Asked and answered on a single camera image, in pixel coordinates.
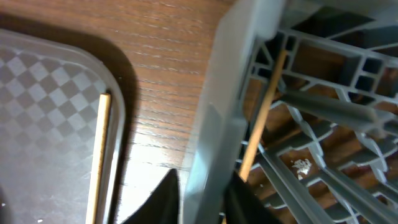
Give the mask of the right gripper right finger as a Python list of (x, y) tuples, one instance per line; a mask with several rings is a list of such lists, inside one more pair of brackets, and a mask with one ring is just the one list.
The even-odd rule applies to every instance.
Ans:
[(227, 224), (281, 224), (234, 172), (224, 192)]

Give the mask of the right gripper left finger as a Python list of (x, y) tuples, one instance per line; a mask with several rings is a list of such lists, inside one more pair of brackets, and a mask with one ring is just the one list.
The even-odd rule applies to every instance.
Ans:
[(177, 224), (179, 218), (179, 181), (170, 169), (145, 203), (123, 224)]

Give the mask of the wooden chopstick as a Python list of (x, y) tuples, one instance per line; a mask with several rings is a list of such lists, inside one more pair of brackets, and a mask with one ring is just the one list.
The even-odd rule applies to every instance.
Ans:
[(254, 123), (254, 127), (252, 133), (250, 135), (246, 152), (243, 157), (243, 161), (241, 164), (241, 168), (239, 171), (239, 176), (242, 178), (244, 182), (247, 181), (249, 177), (249, 173), (251, 171), (251, 167), (253, 165), (256, 152), (258, 149), (258, 145), (260, 143), (264, 127), (266, 125), (267, 117), (269, 114), (270, 106), (272, 100), (274, 99), (274, 95), (278, 86), (278, 82), (280, 77), (282, 76), (282, 71), (285, 63), (285, 59), (287, 57), (287, 51), (281, 50), (280, 54), (277, 58), (277, 61), (274, 65), (274, 70), (272, 72), (272, 76), (267, 87), (266, 94), (264, 95), (264, 99), (262, 101), (256, 122)]
[(111, 95), (109, 93), (100, 94), (85, 224), (96, 223), (110, 106)]

